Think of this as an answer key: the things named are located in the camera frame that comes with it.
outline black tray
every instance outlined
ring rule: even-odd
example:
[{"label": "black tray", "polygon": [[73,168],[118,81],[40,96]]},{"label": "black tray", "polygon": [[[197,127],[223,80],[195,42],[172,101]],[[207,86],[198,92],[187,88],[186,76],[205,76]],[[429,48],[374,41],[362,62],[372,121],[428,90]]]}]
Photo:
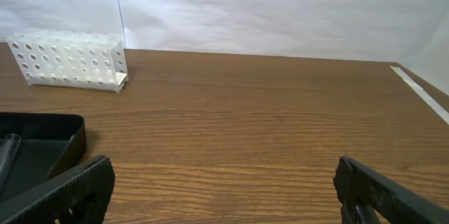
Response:
[{"label": "black tray", "polygon": [[84,119],[75,114],[0,112],[0,146],[10,133],[22,140],[0,202],[76,166],[86,150]]}]

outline brown wooden tabletop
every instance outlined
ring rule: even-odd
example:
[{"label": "brown wooden tabletop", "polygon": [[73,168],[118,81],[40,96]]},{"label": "brown wooden tabletop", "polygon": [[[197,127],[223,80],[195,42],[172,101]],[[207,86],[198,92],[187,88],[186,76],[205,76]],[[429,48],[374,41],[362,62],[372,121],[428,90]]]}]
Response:
[{"label": "brown wooden tabletop", "polygon": [[341,223],[342,155],[449,208],[449,125],[395,63],[128,50],[116,94],[28,86],[0,54],[1,111],[80,114],[84,159],[110,157],[106,223]]}]

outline translucent plastic rack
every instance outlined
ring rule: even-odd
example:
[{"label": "translucent plastic rack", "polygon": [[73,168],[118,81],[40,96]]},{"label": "translucent plastic rack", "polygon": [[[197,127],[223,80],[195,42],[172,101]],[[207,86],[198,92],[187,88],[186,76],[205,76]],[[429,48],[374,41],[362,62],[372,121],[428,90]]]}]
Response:
[{"label": "translucent plastic rack", "polygon": [[29,85],[120,92],[128,81],[117,35],[30,28],[6,40]]}]

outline white tape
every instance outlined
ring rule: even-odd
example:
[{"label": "white tape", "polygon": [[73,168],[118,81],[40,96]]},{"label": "white tape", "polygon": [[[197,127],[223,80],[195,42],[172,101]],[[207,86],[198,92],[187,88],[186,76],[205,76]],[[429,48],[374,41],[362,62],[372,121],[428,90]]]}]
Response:
[{"label": "white tape", "polygon": [[449,124],[449,113],[440,106],[427,92],[413,81],[400,67],[390,66],[447,124]]}]

